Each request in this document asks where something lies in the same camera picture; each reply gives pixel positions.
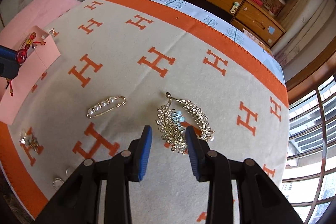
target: screw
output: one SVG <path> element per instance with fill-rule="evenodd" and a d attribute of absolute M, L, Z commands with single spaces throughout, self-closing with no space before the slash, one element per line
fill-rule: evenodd
<path fill-rule="evenodd" d="M 248 165 L 248 166 L 253 166 L 254 165 L 254 160 L 247 159 L 247 160 L 245 160 L 245 164 Z"/>
<path fill-rule="evenodd" d="M 129 157 L 131 154 L 132 153 L 129 150 L 124 150 L 124 151 L 121 152 L 121 155 L 125 158 Z"/>
<path fill-rule="evenodd" d="M 85 161 L 83 162 L 83 164 L 84 164 L 85 166 L 90 166 L 90 165 L 93 164 L 93 160 L 91 160 L 91 159 L 87 159 L 87 160 L 85 160 Z"/>
<path fill-rule="evenodd" d="M 208 156 L 210 156 L 210 157 L 216 157 L 217 156 L 217 152 L 215 150 L 209 150 L 208 151 Z"/>

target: orange border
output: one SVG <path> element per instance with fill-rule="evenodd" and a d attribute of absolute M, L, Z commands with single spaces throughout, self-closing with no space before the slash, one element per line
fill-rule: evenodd
<path fill-rule="evenodd" d="M 288 108 L 286 87 L 252 54 L 224 34 L 191 16 L 151 0 L 107 1 L 156 17 L 192 34 L 200 40 L 203 40 L 205 43 L 219 50 L 228 58 L 234 60 L 237 64 L 253 74 L 254 77 L 263 83 L 263 85 Z"/>
<path fill-rule="evenodd" d="M 31 215 L 36 218 L 48 200 L 23 165 L 14 146 L 8 126 L 3 122 L 0 122 L 0 136 L 0 161 L 2 167 L 17 196 Z"/>
<path fill-rule="evenodd" d="M 253 74 L 288 107 L 286 87 L 259 60 L 222 33 L 197 19 L 150 0 L 107 1 L 156 17 L 203 40 Z M 36 218 L 48 200 L 27 172 L 16 151 L 8 127 L 2 122 L 0 122 L 0 136 L 0 161 L 6 176 L 21 202 Z"/>

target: safety pin brooch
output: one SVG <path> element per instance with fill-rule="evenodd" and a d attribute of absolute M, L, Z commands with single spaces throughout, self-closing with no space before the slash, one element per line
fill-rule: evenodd
<path fill-rule="evenodd" d="M 117 105 L 113 105 L 112 107 L 111 104 L 113 102 L 115 102 L 118 99 L 123 99 L 123 101 L 120 104 Z M 110 97 L 106 100 L 102 100 L 100 103 L 94 105 L 92 108 L 90 108 L 88 110 L 88 114 L 86 114 L 86 117 L 88 119 L 94 118 L 94 117 L 98 117 L 100 115 L 103 115 L 109 111 L 111 111 L 114 108 L 123 106 L 124 104 L 126 104 L 126 98 L 124 96 L 118 96 L 118 97 Z"/>

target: curtain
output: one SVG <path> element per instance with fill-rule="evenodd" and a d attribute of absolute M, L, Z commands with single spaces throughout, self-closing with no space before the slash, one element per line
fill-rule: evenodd
<path fill-rule="evenodd" d="M 286 33 L 272 48 L 281 66 L 290 62 L 317 34 L 335 7 L 334 0 L 298 0 L 281 25 Z"/>
<path fill-rule="evenodd" d="M 305 22 L 303 28 L 275 56 L 283 67 L 290 62 L 319 32 L 329 17 L 336 11 L 335 0 L 323 0 L 312 17 Z"/>

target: rhinestone leaf brooch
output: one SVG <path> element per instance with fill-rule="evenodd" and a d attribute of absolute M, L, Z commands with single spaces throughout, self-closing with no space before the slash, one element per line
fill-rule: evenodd
<path fill-rule="evenodd" d="M 204 141 L 212 141 L 214 131 L 209 127 L 208 117 L 201 111 L 201 108 L 192 103 L 190 100 L 179 100 L 166 92 L 168 103 L 158 108 L 158 120 L 156 120 L 159 130 L 163 135 L 161 138 L 171 145 L 171 150 L 177 150 L 178 153 L 185 154 L 187 152 L 187 145 L 185 142 L 185 127 L 182 125 L 185 118 L 182 116 L 181 111 L 171 109 L 170 105 L 172 100 L 179 102 L 197 124 L 201 124 L 199 129 L 201 135 L 199 139 Z"/>

